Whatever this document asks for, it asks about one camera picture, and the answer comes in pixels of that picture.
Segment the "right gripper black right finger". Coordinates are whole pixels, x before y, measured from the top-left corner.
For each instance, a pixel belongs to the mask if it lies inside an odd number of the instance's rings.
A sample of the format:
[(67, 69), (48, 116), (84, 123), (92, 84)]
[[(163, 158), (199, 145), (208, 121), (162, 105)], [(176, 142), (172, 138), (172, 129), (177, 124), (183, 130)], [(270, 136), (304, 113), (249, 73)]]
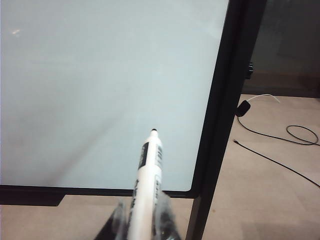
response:
[(171, 199), (161, 191), (153, 215), (152, 240), (181, 240), (175, 220)]

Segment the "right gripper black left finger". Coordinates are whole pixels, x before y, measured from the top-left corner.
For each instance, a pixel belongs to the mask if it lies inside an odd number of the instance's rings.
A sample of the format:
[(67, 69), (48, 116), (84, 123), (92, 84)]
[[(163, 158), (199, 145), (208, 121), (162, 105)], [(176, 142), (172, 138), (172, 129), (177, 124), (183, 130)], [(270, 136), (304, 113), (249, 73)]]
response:
[(121, 199), (94, 240), (126, 240), (128, 221), (125, 202)]

